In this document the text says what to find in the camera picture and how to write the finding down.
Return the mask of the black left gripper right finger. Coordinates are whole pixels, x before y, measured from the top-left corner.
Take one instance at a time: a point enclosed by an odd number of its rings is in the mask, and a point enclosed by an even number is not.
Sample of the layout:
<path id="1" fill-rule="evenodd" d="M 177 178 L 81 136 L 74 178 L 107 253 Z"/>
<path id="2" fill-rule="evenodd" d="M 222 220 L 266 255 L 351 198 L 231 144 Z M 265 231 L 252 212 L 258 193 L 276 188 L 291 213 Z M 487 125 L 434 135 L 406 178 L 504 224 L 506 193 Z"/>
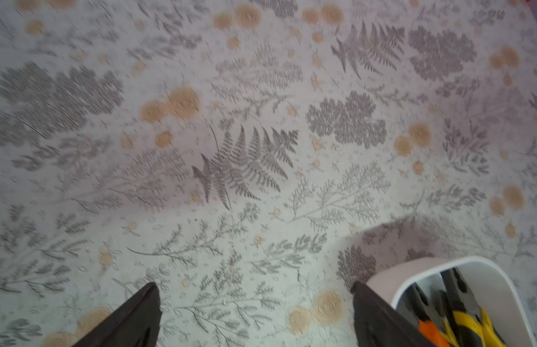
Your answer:
<path id="1" fill-rule="evenodd" d="M 366 284 L 355 282 L 351 293 L 359 347 L 433 346 L 431 341 Z"/>

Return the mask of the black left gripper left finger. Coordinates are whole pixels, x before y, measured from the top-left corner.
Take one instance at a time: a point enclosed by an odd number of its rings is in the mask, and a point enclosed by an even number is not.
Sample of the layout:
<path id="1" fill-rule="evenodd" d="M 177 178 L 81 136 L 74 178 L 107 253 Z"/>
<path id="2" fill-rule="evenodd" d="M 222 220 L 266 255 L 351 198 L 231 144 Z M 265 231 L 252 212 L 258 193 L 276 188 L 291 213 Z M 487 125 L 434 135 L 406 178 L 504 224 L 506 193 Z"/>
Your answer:
<path id="1" fill-rule="evenodd" d="M 155 347 L 161 325 L 158 286 L 147 283 L 75 347 Z"/>

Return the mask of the orange handled pliers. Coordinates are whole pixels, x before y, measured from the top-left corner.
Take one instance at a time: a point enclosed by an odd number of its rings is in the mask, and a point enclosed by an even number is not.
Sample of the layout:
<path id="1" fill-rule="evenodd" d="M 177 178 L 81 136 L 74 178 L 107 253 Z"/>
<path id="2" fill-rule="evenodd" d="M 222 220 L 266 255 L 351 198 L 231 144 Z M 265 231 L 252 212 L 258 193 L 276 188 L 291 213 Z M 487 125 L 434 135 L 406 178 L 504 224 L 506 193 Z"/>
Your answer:
<path id="1" fill-rule="evenodd" d="M 424 291 L 414 283 L 406 290 L 405 296 L 407 309 L 414 317 L 418 331 L 435 346 L 450 346 L 445 325 Z"/>

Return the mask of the yellow black handled pliers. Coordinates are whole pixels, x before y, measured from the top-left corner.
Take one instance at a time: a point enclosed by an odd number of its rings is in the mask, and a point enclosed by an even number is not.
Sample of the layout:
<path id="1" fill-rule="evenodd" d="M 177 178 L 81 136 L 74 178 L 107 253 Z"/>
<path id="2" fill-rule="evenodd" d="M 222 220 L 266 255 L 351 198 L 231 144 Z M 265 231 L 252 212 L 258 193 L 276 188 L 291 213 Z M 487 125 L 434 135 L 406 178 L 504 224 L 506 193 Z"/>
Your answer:
<path id="1" fill-rule="evenodd" d="M 440 275 L 457 326 L 456 338 L 460 346 L 507 347 L 490 316 L 477 302 L 460 270 L 454 267 L 441 272 Z"/>

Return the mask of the white plastic storage box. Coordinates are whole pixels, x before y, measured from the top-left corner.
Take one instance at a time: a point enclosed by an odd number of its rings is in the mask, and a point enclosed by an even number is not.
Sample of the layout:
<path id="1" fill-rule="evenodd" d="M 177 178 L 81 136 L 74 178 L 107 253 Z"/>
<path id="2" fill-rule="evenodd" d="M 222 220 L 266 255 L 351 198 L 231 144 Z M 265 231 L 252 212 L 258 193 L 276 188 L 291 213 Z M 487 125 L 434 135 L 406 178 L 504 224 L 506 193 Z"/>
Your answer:
<path id="1" fill-rule="evenodd" d="M 508 346 L 537 345 L 513 282 L 500 267 L 483 257 L 453 260 L 423 257 L 381 271 L 370 278 L 367 285 L 392 308 L 397 308 L 405 290 L 413 283 L 427 295 L 433 289 L 444 290 L 440 274 L 451 268 L 460 270 L 477 303 L 488 313 Z"/>

